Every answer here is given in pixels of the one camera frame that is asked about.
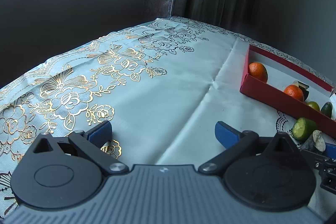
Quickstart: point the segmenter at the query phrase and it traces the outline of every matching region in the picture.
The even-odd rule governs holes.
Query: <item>lime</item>
[[[313,108],[313,109],[315,109],[315,110],[317,110],[317,111],[320,111],[320,107],[319,107],[319,105],[317,104],[317,102],[313,102],[313,101],[311,101],[311,102],[308,102],[307,105],[309,105],[311,108]]]
[[[317,125],[314,121],[307,118],[300,118],[292,128],[292,135],[299,141],[305,141],[316,129]]]

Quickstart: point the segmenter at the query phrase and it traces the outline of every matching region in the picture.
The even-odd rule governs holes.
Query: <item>cut fruit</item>
[[[326,143],[323,139],[322,132],[320,130],[314,130],[312,136],[315,148],[320,152],[324,152],[326,150]]]
[[[292,135],[296,140],[305,141],[317,129],[314,121],[307,118],[300,118],[292,128]]]

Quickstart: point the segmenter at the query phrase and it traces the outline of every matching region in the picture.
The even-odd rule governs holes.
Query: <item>cut lime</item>
[[[317,125],[314,121],[307,118],[300,118],[296,121],[292,128],[292,135],[299,141],[306,140],[314,130],[317,129]]]

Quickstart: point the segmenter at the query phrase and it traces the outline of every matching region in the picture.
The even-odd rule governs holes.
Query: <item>black circular joint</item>
[[[65,165],[47,165],[35,173],[35,180],[44,187],[61,187],[71,182],[74,171]]]
[[[80,204],[102,181],[100,169],[80,157],[43,152],[25,160],[13,173],[11,186],[18,203],[33,208],[61,209]]]
[[[234,162],[223,180],[236,198],[264,211],[287,211],[307,205],[316,187],[313,172],[305,166],[284,166],[262,155]]]

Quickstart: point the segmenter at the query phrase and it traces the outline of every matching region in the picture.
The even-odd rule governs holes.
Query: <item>metal screw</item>
[[[110,165],[110,170],[113,171],[113,172],[118,172],[119,173],[119,172],[122,172],[125,169],[126,169],[126,165],[124,165],[121,162],[116,162],[116,163]]]
[[[212,162],[208,162],[203,164],[201,168],[204,172],[211,172],[217,169],[217,165]]]

